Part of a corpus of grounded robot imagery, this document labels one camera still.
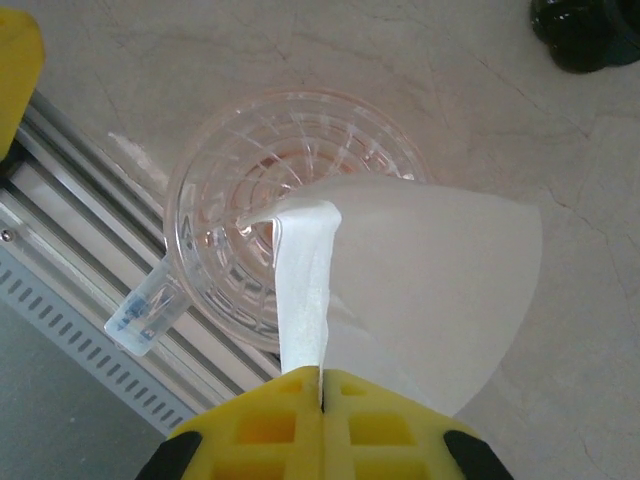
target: white marble surface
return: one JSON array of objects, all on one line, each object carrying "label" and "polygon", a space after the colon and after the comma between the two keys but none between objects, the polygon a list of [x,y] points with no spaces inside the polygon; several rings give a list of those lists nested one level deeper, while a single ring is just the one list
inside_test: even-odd
[{"label": "white marble surface", "polygon": [[640,64],[559,71],[526,0],[8,3],[43,29],[41,91],[158,196],[221,105],[306,85],[386,111],[441,184],[539,205],[533,305],[461,418],[519,480],[638,478]]}]

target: yellow foam pad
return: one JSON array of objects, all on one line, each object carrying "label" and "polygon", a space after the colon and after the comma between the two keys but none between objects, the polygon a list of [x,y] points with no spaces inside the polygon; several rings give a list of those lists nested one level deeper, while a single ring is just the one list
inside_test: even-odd
[{"label": "yellow foam pad", "polygon": [[272,380],[181,425],[202,442],[183,480],[463,480],[443,440],[469,427],[338,370]]},{"label": "yellow foam pad", "polygon": [[33,17],[0,7],[0,161],[9,151],[43,64],[44,45]]}]

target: gray floor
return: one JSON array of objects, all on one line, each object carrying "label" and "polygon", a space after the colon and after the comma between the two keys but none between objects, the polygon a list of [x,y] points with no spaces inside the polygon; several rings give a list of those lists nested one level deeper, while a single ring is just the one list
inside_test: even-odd
[{"label": "gray floor", "polygon": [[0,305],[0,479],[133,479],[162,436]]}]

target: dark green object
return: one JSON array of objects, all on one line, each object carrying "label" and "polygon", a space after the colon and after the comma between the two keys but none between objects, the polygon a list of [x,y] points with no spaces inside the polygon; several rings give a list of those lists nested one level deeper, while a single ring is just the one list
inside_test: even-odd
[{"label": "dark green object", "polygon": [[640,60],[640,0],[532,0],[531,24],[564,70]]}]

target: glass cup handle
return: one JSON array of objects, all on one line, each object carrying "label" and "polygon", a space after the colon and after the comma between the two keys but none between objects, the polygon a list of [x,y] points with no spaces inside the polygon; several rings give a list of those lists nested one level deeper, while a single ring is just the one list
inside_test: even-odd
[{"label": "glass cup handle", "polygon": [[131,291],[104,326],[107,334],[134,355],[144,355],[182,315],[190,302],[171,275],[165,256]]}]

